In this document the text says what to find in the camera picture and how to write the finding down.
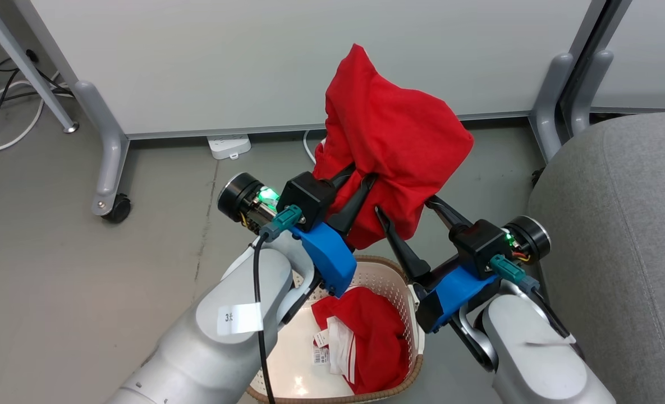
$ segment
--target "laundry basket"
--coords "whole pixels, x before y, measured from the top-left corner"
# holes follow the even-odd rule
[[[376,401],[401,393],[417,378],[422,368],[424,332],[415,321],[415,308],[419,302],[412,287],[407,284],[402,269],[393,261],[380,256],[356,258],[357,270],[350,287],[364,286],[386,297],[405,324],[405,340],[409,350],[407,378],[396,388],[356,396],[342,376],[329,373],[329,365],[313,365],[312,337],[320,330],[312,315],[312,304],[328,296],[326,291],[318,288],[291,322],[280,330],[278,343],[268,356],[270,383],[278,404]],[[250,383],[247,393],[257,401],[268,402],[262,371]]]

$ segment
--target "power strip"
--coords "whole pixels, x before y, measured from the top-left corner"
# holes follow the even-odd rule
[[[247,135],[207,136],[207,143],[216,159],[237,159],[251,148]]]

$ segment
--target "gray fabric seat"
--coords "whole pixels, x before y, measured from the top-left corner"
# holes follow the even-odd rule
[[[552,240],[551,304],[589,366],[617,402],[665,402],[665,113],[573,138],[529,208]]]

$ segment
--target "red garment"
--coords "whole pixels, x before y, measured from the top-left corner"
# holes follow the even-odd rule
[[[331,178],[353,161],[357,166],[329,214],[342,209],[365,174],[376,172],[347,240],[361,250],[384,238],[375,205],[407,240],[417,230],[425,199],[460,166],[473,138],[442,100],[381,77],[357,44],[337,67],[325,98],[327,141],[315,151],[312,174]]]
[[[330,296],[316,302],[312,314],[321,330],[327,329],[327,318],[335,316],[355,334],[355,384],[347,383],[355,394],[395,388],[405,379],[409,370],[405,325],[383,296],[354,287],[340,299]]]

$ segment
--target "concrete floor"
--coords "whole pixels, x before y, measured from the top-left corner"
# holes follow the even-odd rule
[[[63,105],[81,122],[77,133],[63,135],[45,109],[27,138],[0,153],[0,404],[104,402],[252,240],[214,205],[227,180],[248,171],[282,189],[312,168],[301,134],[258,136],[235,161],[213,159],[203,139],[133,143],[121,191],[134,207],[111,225],[90,212],[96,130],[74,100]],[[35,107],[32,99],[2,110],[0,143]],[[439,194],[472,220],[506,223],[525,212],[530,174],[543,165],[537,145],[524,122],[471,131],[473,151]],[[410,244],[432,266],[455,253],[431,212]],[[386,241],[361,253],[393,258]],[[445,328],[427,338],[412,388],[389,402],[499,402],[491,381]]]

